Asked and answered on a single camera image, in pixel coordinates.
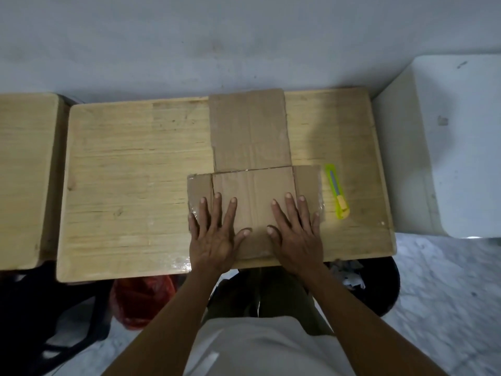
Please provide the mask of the person's left hand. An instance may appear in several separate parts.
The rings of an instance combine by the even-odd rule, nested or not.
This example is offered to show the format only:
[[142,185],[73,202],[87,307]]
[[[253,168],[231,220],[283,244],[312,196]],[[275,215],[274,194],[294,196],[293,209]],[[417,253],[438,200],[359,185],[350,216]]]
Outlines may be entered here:
[[189,246],[192,273],[212,273],[217,276],[229,271],[236,258],[234,251],[234,228],[237,199],[230,199],[225,215],[222,214],[222,227],[216,235],[210,235],[211,213],[208,202],[202,197],[199,212],[195,216],[199,225],[198,245]]

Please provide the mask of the person's right hand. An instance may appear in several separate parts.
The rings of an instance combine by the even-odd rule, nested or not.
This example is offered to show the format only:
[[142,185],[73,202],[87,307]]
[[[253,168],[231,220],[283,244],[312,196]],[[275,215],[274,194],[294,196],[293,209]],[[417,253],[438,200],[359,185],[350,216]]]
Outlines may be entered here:
[[303,232],[300,234],[296,234],[291,230],[286,204],[285,211],[283,211],[279,202],[275,199],[272,200],[271,210],[275,219],[274,226],[281,231],[283,236],[282,250],[274,252],[285,269],[290,273],[301,276],[320,269],[323,266],[324,254],[322,242],[315,243],[311,241],[313,214],[310,213],[306,198],[301,195],[298,199],[295,199],[295,202],[303,227]]

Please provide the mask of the wide brown cardboard piece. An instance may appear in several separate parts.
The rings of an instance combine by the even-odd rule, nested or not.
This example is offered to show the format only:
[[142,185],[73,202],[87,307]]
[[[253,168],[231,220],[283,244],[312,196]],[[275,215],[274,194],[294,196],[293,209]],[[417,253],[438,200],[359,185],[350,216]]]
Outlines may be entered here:
[[237,251],[237,268],[261,267],[275,261],[273,242],[266,232],[267,226],[278,226],[271,210],[273,199],[286,212],[284,197],[287,192],[293,197],[304,196],[310,214],[319,213],[320,221],[325,220],[319,165],[191,174],[187,177],[188,205],[196,218],[200,199],[206,198],[211,212],[213,196],[218,192],[222,195],[222,216],[226,214],[230,199],[237,199],[235,232],[244,228],[252,230]]

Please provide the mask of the person's right forearm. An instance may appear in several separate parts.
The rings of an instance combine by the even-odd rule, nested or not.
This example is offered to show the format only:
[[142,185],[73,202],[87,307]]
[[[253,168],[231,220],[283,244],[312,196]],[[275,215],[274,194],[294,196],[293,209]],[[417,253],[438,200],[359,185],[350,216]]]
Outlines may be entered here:
[[284,268],[320,305],[357,376],[448,376],[410,341],[354,297],[322,263]]

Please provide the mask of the person's left forearm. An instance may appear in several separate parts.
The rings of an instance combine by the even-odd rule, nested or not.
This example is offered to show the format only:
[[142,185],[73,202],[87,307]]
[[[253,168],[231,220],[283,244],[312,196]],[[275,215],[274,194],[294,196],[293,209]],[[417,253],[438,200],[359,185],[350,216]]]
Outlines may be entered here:
[[225,271],[199,266],[102,376],[182,376],[211,293]]

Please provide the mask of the yellow-green utility knife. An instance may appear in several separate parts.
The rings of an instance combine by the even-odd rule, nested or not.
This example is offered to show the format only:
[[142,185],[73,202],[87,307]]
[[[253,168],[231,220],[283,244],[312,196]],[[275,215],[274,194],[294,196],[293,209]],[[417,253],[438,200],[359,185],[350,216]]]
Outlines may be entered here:
[[350,208],[339,182],[335,165],[325,164],[324,169],[334,196],[336,217],[339,220],[344,220],[350,215]]

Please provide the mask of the white paper scraps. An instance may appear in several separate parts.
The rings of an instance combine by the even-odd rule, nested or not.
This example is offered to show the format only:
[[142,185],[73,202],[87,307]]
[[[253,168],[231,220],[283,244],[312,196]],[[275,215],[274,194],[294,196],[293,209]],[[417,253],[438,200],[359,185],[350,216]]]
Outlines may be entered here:
[[364,290],[366,288],[366,284],[360,275],[363,265],[358,260],[335,260],[329,262],[327,267],[348,290]]

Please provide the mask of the olive green trousers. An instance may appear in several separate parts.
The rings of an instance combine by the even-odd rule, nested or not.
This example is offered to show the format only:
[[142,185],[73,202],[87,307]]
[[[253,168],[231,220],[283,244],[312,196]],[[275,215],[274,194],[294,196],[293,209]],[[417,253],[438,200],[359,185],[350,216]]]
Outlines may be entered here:
[[335,336],[303,283],[278,266],[245,269],[220,281],[210,297],[202,324],[216,318],[283,316],[296,319],[309,335]]

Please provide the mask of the black round waste bin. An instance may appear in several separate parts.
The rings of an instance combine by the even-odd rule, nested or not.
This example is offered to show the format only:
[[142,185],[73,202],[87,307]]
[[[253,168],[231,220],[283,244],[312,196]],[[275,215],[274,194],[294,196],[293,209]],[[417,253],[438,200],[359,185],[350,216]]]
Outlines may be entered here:
[[400,293],[397,264],[393,257],[357,260],[363,265],[360,275],[366,288],[348,291],[379,317],[383,317],[394,307]]

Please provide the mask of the red plastic bag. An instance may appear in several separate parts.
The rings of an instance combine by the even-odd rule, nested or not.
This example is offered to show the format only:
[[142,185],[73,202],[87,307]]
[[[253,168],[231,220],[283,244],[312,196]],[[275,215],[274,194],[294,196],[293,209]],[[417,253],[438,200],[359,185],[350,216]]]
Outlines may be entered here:
[[126,329],[141,330],[175,294],[173,279],[168,275],[116,279],[110,292],[110,308]]

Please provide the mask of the tall brown cardboard piece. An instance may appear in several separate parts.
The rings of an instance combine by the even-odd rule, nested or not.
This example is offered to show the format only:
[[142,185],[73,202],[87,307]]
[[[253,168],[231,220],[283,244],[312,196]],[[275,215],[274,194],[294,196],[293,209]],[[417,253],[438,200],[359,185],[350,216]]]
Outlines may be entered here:
[[215,172],[292,165],[284,90],[214,94],[208,105]]

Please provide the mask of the white shirt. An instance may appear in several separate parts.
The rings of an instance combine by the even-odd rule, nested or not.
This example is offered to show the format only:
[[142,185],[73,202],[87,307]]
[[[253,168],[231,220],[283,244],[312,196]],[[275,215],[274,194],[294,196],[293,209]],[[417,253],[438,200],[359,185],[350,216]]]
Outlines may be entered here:
[[216,318],[197,333],[183,376],[355,376],[336,337],[292,317]]

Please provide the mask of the white cabinet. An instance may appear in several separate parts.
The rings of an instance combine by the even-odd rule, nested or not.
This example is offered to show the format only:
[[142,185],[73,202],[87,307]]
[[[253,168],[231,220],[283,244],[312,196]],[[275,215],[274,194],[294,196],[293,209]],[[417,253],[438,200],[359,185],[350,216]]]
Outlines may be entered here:
[[395,231],[501,238],[501,54],[418,56],[372,104]]

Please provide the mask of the light wooden side table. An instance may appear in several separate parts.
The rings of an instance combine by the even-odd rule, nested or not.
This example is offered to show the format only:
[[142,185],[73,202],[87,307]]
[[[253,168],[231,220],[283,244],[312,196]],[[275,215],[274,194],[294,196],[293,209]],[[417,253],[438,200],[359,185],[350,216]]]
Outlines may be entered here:
[[57,257],[69,111],[53,93],[0,94],[0,271]]

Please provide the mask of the black chair frame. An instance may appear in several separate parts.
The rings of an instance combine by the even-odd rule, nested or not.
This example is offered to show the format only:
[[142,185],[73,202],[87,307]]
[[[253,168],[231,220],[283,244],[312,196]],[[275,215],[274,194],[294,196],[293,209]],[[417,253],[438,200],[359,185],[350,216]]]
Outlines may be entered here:
[[[113,280],[60,283],[54,262],[11,272],[0,284],[0,376],[43,376],[98,341],[111,328]],[[86,335],[71,346],[54,345],[59,318],[94,298]]]

